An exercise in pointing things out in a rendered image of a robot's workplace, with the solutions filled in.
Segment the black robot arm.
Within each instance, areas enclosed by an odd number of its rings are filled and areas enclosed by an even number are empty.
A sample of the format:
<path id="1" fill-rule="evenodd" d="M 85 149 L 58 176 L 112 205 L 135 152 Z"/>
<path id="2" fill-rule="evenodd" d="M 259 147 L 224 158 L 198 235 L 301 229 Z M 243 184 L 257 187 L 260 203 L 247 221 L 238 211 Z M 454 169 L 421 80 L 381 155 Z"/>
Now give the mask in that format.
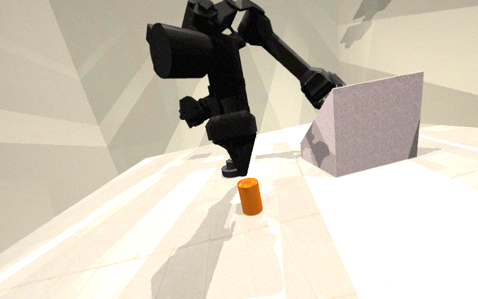
<path id="1" fill-rule="evenodd" d="M 245 11 L 234 31 L 237 11 Z M 221 33 L 229 29 L 231 34 Z M 250 0 L 188 0 L 182 27 L 163 23 L 148 24 L 146 40 L 153 69 L 162 79 L 203 78 L 241 72 L 239 49 L 250 45 L 263 47 L 301 84 L 301 90 L 316 109 L 320 109 L 332 89 L 347 86 L 335 73 L 309 66 L 274 32 L 265 11 Z M 338 87 L 336 87 L 338 86 Z M 220 115 L 215 91 L 195 100 L 179 100 L 180 119 L 189 128 Z"/>

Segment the orange tapered knob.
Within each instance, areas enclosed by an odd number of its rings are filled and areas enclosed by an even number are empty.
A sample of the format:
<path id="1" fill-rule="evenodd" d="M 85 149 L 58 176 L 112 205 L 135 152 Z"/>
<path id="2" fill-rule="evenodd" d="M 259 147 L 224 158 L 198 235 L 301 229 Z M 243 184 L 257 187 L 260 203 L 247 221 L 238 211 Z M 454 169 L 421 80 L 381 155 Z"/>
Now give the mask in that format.
<path id="1" fill-rule="evenodd" d="M 245 215 L 255 216 L 263 211 L 259 183 L 256 178 L 244 178 L 237 183 Z"/>

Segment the dark grey round pedestal with silver shaft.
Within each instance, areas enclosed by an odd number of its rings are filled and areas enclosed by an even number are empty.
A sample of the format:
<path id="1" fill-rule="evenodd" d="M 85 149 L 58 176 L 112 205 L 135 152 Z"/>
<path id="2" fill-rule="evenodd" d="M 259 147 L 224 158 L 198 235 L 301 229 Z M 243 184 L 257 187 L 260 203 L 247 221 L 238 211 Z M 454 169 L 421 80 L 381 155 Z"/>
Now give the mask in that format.
<path id="1" fill-rule="evenodd" d="M 226 160 L 226 165 L 221 168 L 221 171 L 226 178 L 239 177 L 238 171 L 236 170 L 231 158 Z"/>

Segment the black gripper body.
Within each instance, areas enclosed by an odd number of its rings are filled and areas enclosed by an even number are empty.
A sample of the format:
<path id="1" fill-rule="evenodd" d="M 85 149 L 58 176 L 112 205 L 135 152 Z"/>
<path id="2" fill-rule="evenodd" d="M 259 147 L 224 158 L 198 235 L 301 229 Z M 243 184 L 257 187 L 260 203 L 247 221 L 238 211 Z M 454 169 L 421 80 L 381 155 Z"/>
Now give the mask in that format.
<path id="1" fill-rule="evenodd" d="M 222 74 L 209 79 L 215 91 L 220 115 L 210 117 L 205 129 L 208 140 L 230 139 L 257 132 L 255 116 L 250 113 L 246 83 L 241 72 Z"/>

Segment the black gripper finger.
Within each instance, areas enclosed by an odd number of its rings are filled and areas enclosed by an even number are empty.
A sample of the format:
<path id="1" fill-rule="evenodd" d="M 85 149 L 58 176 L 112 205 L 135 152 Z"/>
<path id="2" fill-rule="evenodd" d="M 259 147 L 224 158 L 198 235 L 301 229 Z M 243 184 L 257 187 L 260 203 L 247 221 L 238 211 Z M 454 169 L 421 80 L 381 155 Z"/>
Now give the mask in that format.
<path id="1" fill-rule="evenodd" d="M 246 177 L 252 156 L 253 145 L 257 133 L 251 133 L 247 136 L 241 136 L 230 139 L 213 140 L 215 145 L 219 145 L 227 150 L 240 177 Z"/>

